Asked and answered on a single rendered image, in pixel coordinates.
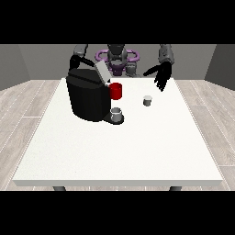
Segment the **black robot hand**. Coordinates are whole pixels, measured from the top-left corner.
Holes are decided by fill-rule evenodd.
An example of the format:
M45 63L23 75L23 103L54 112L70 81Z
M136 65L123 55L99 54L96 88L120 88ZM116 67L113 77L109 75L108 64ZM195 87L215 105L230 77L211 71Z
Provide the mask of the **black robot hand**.
M70 68L69 68L69 70L77 69L80 66L81 63L86 64L86 65L91 66L91 67L95 66L95 64L91 60L88 60L85 57L80 57L78 55L73 55L70 59Z
M156 86L163 91L167 81L171 78L172 75L172 65L170 62L163 62L159 65L155 65L147 70L143 75L148 76L150 74L156 73L154 82Z

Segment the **pale grey machine lid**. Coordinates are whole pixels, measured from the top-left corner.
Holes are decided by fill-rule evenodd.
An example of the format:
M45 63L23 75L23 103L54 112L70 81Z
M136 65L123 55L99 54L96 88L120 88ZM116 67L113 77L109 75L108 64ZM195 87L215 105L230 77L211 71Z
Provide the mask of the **pale grey machine lid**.
M104 61L97 62L95 64L95 69L98 72L101 81L104 84L106 84L110 80L111 74L109 70L107 69L105 62Z

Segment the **black coffee machine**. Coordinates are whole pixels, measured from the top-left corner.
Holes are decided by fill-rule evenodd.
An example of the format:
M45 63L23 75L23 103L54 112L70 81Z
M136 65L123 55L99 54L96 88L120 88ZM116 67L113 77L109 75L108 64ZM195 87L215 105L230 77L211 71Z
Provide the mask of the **black coffee machine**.
M71 69L66 77L73 113L86 121L106 121L113 125L124 122L111 120L110 84L103 84L98 72L90 69Z

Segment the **red pod holder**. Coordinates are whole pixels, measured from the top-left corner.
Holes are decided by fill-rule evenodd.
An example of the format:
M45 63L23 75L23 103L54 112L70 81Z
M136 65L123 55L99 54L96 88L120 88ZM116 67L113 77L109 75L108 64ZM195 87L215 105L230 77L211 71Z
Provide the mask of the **red pod holder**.
M113 100L118 100L122 97L122 84L112 83L109 86L110 89L110 98Z

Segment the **small grey cup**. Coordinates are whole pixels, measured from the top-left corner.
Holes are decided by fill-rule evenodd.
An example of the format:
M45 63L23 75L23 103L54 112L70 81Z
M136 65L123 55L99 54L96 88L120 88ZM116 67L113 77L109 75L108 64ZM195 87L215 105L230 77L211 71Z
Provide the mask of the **small grey cup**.
M114 122L119 122L122 119L122 111L119 107L113 107L110 110L111 120Z

